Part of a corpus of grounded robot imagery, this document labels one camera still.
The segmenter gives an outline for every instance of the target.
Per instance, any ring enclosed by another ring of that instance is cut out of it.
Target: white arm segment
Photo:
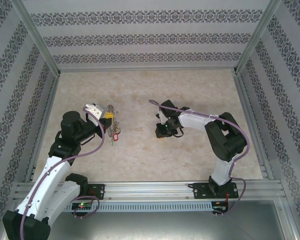
[[[80,186],[74,181],[65,181],[60,190],[53,195],[49,201],[44,214],[48,217],[48,224],[51,227],[57,217],[63,212],[66,206],[80,194]]]
[[[32,187],[29,194],[26,198],[20,203],[20,205],[16,208],[19,210],[19,214],[24,214],[26,205],[28,204],[29,198],[32,195],[35,187],[38,185],[39,180],[44,176],[49,169],[61,161],[60,157],[52,156],[46,160],[45,166],[43,171],[41,172],[38,180],[35,182],[34,186]],[[58,165],[55,169],[50,172],[50,174],[43,180],[42,184],[40,185],[38,191],[36,192],[33,201],[31,203],[31,207],[27,212],[27,216],[31,214],[34,215],[34,218],[41,221],[44,217],[44,212],[47,208],[47,203],[51,200],[53,193],[56,190],[60,180],[62,177],[70,170],[70,164],[66,161]]]
[[[205,125],[213,121],[214,119],[212,118],[199,116],[192,113],[182,112],[179,115],[179,122],[182,127],[192,128],[202,132],[206,132]],[[235,157],[230,162],[226,162],[217,158],[211,177],[219,186],[224,185],[230,180],[229,170],[234,159]]]

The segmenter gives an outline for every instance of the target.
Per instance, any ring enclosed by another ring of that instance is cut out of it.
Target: floor
[[[181,138],[157,139],[158,108],[148,103],[149,99],[159,103],[170,99],[178,108],[186,106],[212,115],[230,112],[248,132],[230,70],[62,73],[34,181],[44,167],[63,114],[77,111],[84,118],[82,108],[92,103],[114,106],[121,134],[114,146],[106,135],[98,152],[76,159],[71,167],[73,173],[95,182],[207,180],[217,158],[207,134],[184,128]],[[93,150],[100,141],[96,137],[82,147],[81,153]],[[237,162],[232,175],[262,179],[253,147]]]

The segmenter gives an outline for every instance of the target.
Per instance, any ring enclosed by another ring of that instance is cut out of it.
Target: wall
[[[300,232],[300,0],[280,3],[241,78]]]
[[[0,230],[10,193],[25,179],[54,79],[11,3],[0,0]]]
[[[269,0],[25,0],[61,70],[234,67]]]

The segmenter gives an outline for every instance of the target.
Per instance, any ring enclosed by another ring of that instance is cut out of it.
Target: purple cable
[[[196,112],[196,111],[189,111],[189,110],[180,110],[178,108],[173,108],[173,107],[168,107],[168,106],[162,106],[160,105],[158,102],[156,102],[155,100],[152,100],[150,99],[149,100],[149,103],[153,104],[153,105],[156,105],[157,107],[159,108],[163,108],[163,109],[169,109],[169,110],[174,110],[174,111],[178,111],[178,112],[181,112],[181,113],[186,113],[186,114],[194,114],[194,115],[198,115],[198,116],[203,116],[203,117],[206,117],[206,118],[211,118],[211,119],[215,119],[215,120],[219,120],[219,121],[222,121],[226,124],[229,124],[233,127],[235,127],[236,129],[239,130],[239,132],[244,136],[245,138],[245,141],[246,141],[246,149],[244,151],[244,153],[242,153],[237,159],[233,160],[233,163],[229,169],[229,177],[233,180],[240,180],[240,181],[243,181],[243,189],[242,189],[242,192],[240,194],[240,196],[238,197],[237,201],[235,202],[235,204],[233,205],[233,207],[231,209],[229,209],[226,213],[223,213],[223,215],[226,215],[228,214],[229,212],[231,212],[235,206],[237,206],[237,204],[239,203],[239,201],[241,200],[241,198],[243,197],[245,191],[246,191],[246,187],[247,187],[247,183],[246,181],[243,179],[243,178],[240,178],[240,177],[232,177],[231,176],[231,173],[235,167],[235,164],[236,164],[236,161],[238,161],[239,159],[242,159],[245,155],[247,155],[247,153],[249,152],[250,150],[250,141],[249,141],[249,138],[247,136],[247,134],[245,133],[245,131],[243,131],[238,125],[234,124],[233,122],[231,121],[228,121],[226,119],[222,119],[220,117],[217,117],[217,116],[212,116],[212,115],[208,115],[208,114],[205,114],[205,113],[201,113],[201,112]]]
[[[103,125],[101,124],[101,122],[100,122],[93,114],[91,114],[89,111],[87,111],[87,110],[86,110],[86,107],[83,108],[83,111],[86,112],[87,114],[89,114],[91,117],[93,117],[93,119],[96,120],[96,122],[98,123],[98,126],[100,127],[100,130],[101,130],[101,135],[102,135],[102,136],[101,136],[101,143],[100,143],[100,145],[99,145],[96,149],[94,149],[94,150],[92,150],[92,151],[90,151],[90,152],[83,153],[83,154],[79,154],[79,155],[76,155],[76,156],[70,156],[70,157],[68,157],[68,158],[65,158],[65,159],[59,161],[58,163],[56,163],[55,165],[53,165],[53,166],[52,166],[52,167],[51,167],[51,168],[43,175],[43,177],[39,180],[38,184],[37,184],[36,187],[34,188],[34,190],[33,190],[33,192],[32,192],[32,195],[30,196],[29,201],[28,201],[28,203],[27,203],[27,205],[26,205],[26,207],[25,207],[25,210],[24,210],[24,213],[23,213],[23,216],[22,216],[22,219],[21,219],[21,224],[20,224],[20,238],[21,238],[21,240],[25,240],[25,235],[24,235],[24,224],[25,224],[25,220],[26,220],[26,216],[27,216],[28,210],[29,210],[29,208],[30,208],[29,205],[31,204],[32,200],[34,199],[34,197],[35,197],[35,195],[36,195],[36,193],[37,193],[37,191],[38,191],[40,185],[41,185],[42,182],[45,180],[45,178],[49,175],[48,173],[51,172],[54,168],[56,168],[56,167],[59,166],[60,164],[66,162],[66,161],[69,161],[69,160],[71,160],[71,159],[76,159],[76,158],[85,157],[85,156],[88,156],[88,155],[90,155],[90,154],[95,153],[96,151],[98,151],[98,150],[102,147],[102,145],[103,145],[104,142],[105,142],[105,131],[104,131],[103,127],[102,127]],[[85,198],[93,198],[93,196],[83,196],[83,197],[85,197]]]
[[[87,214],[84,215],[84,216],[77,216],[77,215],[76,215],[76,212],[77,212],[77,210],[79,210],[80,208],[76,208],[76,209],[74,210],[74,212],[73,212],[73,215],[74,215],[75,218],[78,217],[78,218],[84,219],[84,218],[86,218],[86,217],[91,216],[92,214],[95,214],[96,211],[99,209],[99,207],[100,207],[100,200],[99,200],[99,198],[97,198],[96,196],[78,196],[78,197],[76,197],[75,199],[73,199],[72,201],[80,200],[80,199],[86,199],[86,198],[90,198],[90,199],[97,200],[97,201],[98,201],[98,206],[95,208],[95,210],[93,210],[92,212],[87,213]]]

